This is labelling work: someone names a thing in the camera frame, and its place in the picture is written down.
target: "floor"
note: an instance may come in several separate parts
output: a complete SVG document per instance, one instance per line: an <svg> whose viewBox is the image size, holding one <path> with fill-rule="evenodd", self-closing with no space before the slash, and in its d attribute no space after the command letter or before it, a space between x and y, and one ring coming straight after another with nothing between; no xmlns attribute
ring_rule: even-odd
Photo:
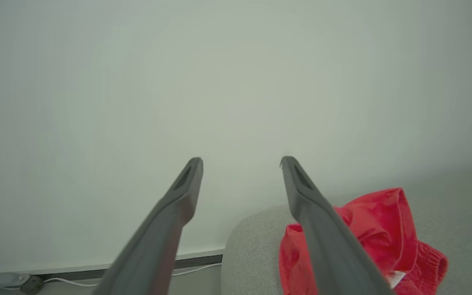
<svg viewBox="0 0 472 295"><path fill-rule="evenodd" d="M174 276L170 280L169 295L219 295L221 267L215 266L186 275ZM99 280L79 281L83 284L95 284ZM78 287L63 282L49 282L38 295L92 295L94 288ZM19 290L0 289L0 295L20 295Z"/></svg>

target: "white cable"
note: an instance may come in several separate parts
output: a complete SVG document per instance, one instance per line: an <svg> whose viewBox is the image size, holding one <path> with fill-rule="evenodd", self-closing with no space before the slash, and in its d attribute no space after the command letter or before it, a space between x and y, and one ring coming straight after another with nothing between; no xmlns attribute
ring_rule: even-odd
<svg viewBox="0 0 472 295"><path fill-rule="evenodd" d="M19 289L21 289L21 288L0 287L0 289L3 289L3 290L19 290Z"/></svg>
<svg viewBox="0 0 472 295"><path fill-rule="evenodd" d="M75 284L76 286L80 286L80 287L96 287L98 285L98 284L81 284L81 283L76 283L76 282L72 282L72 281L69 281L69 280L65 280L65 279L62 279L62 278L51 278L51 279L45 280L44 282L47 283L47 282L50 282L50 281L61 281L61 282L65 282L65 283L68 283L68 284Z"/></svg>
<svg viewBox="0 0 472 295"><path fill-rule="evenodd" d="M213 267L213 266L218 266L218 265L221 265L221 263L214 263L214 264L210 264L210 265L205 265L205 266L202 266L202 267L198 267L198 268L195 268L195 269L191 269L191 270L188 270L188 271L182 271L182 272L179 272L179 273L173 273L172 276L186 275L187 273L196 272L196 271L199 271L199 270L203 270L203 269L206 269L206 268L209 268L209 267ZM73 285L80 286L80 287L96 287L96 286L98 285L98 284L81 284L81 283L76 283L76 282L72 282L72 281L69 281L69 280L65 280L65 279L62 279L62 278L51 278L51 279L45 280L44 283L47 283L47 282L50 282L50 281L61 281L61 282L65 282L65 283L68 283L68 284L73 284ZM19 290L20 288L1 287L0 289L5 289L5 290Z"/></svg>
<svg viewBox="0 0 472 295"><path fill-rule="evenodd" d="M213 266L218 266L218 265L221 265L221 263L214 263L214 264L210 264L210 265L205 265L205 266L202 266L202 267L198 267L198 268L195 268L195 269L191 269L191 270L188 270L188 271L173 273L172 276L186 275L187 273L199 271L199 270L202 270L202 269L206 269L206 268L213 267Z"/></svg>

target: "red cloth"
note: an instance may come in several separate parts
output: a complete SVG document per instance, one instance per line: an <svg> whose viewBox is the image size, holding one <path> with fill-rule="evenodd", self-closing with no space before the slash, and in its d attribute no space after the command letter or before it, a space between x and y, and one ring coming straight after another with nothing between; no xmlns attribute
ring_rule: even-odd
<svg viewBox="0 0 472 295"><path fill-rule="evenodd" d="M406 273L394 289L398 295L436 293L447 273L447 257L418 241L403 189L367 194L335 209L382 274ZM285 230L279 247L279 274L285 295L318 294L300 224L290 224Z"/></svg>

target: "baseboard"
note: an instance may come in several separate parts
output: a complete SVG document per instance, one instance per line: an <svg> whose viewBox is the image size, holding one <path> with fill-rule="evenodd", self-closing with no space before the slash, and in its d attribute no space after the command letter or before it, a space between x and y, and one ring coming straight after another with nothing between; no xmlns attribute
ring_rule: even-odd
<svg viewBox="0 0 472 295"><path fill-rule="evenodd" d="M176 260L174 264L174 270L178 269L191 269L193 267L201 267L204 265L213 265L221 263L223 255L215 256L203 256L189 259ZM93 280L101 279L107 272L106 269L87 270L87 271L74 271L74 272L61 272L61 273L45 273L43 275L37 275L42 280L50 278L62 278L70 281L79 280Z"/></svg>
<svg viewBox="0 0 472 295"><path fill-rule="evenodd" d="M212 248L204 248L200 250L179 251L176 254L176 260L185 260L185 259L198 258L198 257L223 255L224 249L225 249L225 245L212 247ZM87 266L84 265L84 266L77 266L77 267L24 270L24 271L15 271L15 273L28 273L31 275L45 275L45 274L51 274L51 273L103 270L103 269L108 269L110 265L111 263L101 264L101 265L87 265Z"/></svg>

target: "gray fabric upholstery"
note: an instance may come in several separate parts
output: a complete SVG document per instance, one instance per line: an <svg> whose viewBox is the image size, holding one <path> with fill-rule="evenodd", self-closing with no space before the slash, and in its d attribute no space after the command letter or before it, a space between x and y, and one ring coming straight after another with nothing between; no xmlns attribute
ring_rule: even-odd
<svg viewBox="0 0 472 295"><path fill-rule="evenodd" d="M444 173L404 190L418 238L449 259L438 295L472 294L472 170ZM234 228L223 255L223 295L283 294L279 242L291 222L285 205L248 217Z"/></svg>
<svg viewBox="0 0 472 295"><path fill-rule="evenodd" d="M287 206L273 207L242 220L225 245L221 263L223 295L283 294L279 282L279 243L296 222Z"/></svg>

